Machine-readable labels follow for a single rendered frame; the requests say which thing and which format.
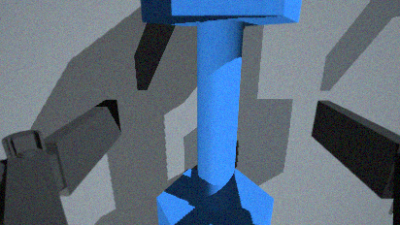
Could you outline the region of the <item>blue dumbbell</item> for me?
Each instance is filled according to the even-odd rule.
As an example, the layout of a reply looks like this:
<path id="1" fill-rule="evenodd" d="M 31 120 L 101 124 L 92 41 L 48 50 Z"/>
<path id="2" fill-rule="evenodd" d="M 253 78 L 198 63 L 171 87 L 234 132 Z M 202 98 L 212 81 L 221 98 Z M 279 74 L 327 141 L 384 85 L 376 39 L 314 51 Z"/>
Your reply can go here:
<path id="1" fill-rule="evenodd" d="M 302 0 L 141 0 L 142 22 L 197 26 L 197 169 L 157 198 L 159 225 L 270 225 L 274 198 L 235 169 L 244 26 L 299 22 Z"/>

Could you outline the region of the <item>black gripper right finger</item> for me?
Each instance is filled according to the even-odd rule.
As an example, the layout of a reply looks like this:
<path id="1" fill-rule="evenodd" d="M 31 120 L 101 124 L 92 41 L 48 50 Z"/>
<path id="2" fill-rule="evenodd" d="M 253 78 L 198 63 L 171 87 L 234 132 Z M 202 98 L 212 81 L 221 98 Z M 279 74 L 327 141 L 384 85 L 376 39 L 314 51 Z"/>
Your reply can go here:
<path id="1" fill-rule="evenodd" d="M 400 225 L 400 135 L 331 101 L 317 101 L 312 137 L 381 199 Z"/>

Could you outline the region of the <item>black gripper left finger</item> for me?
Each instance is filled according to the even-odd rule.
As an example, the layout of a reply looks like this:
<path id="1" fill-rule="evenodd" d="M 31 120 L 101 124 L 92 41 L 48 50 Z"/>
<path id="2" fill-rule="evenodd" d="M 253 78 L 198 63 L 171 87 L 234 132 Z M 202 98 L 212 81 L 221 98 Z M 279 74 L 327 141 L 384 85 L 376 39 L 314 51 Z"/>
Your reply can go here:
<path id="1" fill-rule="evenodd" d="M 43 139 L 39 130 L 2 139 L 0 222 L 68 225 L 70 196 L 121 136 L 117 100 L 105 100 Z"/>

